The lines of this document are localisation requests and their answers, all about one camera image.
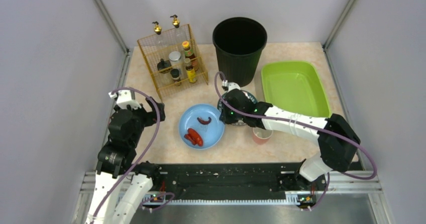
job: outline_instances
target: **black trash can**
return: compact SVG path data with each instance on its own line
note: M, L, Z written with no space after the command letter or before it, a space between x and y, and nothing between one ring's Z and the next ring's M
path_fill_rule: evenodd
M255 20L235 17L224 20L213 30L219 71L240 87L254 77L260 54L266 45L265 28Z

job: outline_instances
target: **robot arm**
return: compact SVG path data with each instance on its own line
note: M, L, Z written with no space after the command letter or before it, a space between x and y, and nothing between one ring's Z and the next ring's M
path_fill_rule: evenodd
M129 224L145 194L152 188L160 174L158 167L154 164L138 164L133 169L135 175L131 186L119 204L116 206L122 182L113 190L93 218L101 200L132 165L144 127L158 121L155 111L147 112L135 100L133 91L121 90L118 93L110 93L110 97L116 100L117 105L108 125L110 132L108 141L97 156L95 190L86 219L87 224ZM147 102L153 110L153 104L150 101ZM160 110L159 121L164 121L164 104L157 102L155 104Z
M349 169L357 151L356 147L334 136L297 124L298 122L306 123L320 129L329 130L343 135L359 144L360 140L358 136L342 116L337 114L332 114L330 118L304 116L282 110L270 103L252 103L236 83L227 83L224 81L222 87L224 90L228 91L225 100L232 107L242 112L257 116L276 117L289 120L287 122L247 117L239 115L228 107L225 107L220 117L221 121L225 124L233 124L242 120L253 128L258 127L266 130L282 131L318 143L320 152L304 161L297 173L307 181L312 182L331 170L345 172Z

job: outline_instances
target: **gold wire rack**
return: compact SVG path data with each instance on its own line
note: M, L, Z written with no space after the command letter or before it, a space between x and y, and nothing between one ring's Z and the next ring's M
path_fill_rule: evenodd
M203 80L208 85L208 71L204 65L204 62L201 57L201 53L196 44L194 35L191 30L191 26L189 24L180 26L188 36L189 42L191 43L191 48L194 51L196 58L192 59L192 62L198 62L198 71L195 72L195 77L197 78L197 82L190 83L185 72L185 68L182 64L171 66L161 71L157 70L157 64L161 59L168 60L168 54L173 51L181 52L181 43L176 45L170 45L164 48L158 48L156 46L156 35L153 34L148 37L144 37L138 40L139 48L141 49L142 56L145 60L145 63L148 67L148 70L151 74L152 81L154 82L155 89L157 90L158 96L163 101L163 98L171 96L177 92L188 89L190 87L203 84ZM166 42L174 42L174 29L170 29L167 31L163 31L161 35L164 37ZM181 80L179 82L173 82L170 70L178 67L182 69Z

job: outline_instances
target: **blue plate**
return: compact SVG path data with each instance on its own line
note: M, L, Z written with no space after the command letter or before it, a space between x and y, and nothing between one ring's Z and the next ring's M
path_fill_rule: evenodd
M208 104L197 104L188 108L180 117L179 120L179 135L187 146L198 150L205 150L215 145L224 134L225 125L219 120L221 112L217 108ZM211 118L211 122L208 125L202 125L198 122L197 118L208 120ZM188 133L188 129L192 128L201 136L203 140L203 146L193 145L191 141L185 139L185 135Z

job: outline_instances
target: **chili pepper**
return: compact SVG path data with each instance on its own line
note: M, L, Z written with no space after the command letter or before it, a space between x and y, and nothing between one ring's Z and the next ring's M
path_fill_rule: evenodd
M191 135L184 135L185 139L191 141L192 145L196 145L197 143L195 140L191 137Z
M208 121L202 120L202 118L198 117L197 120L200 122L200 124L202 125L208 125L211 122L211 118L208 117Z
M195 131L192 128L188 129L188 134L192 137L192 139L198 144L198 146L202 146L203 145L203 141L201 136L197 133L197 131Z

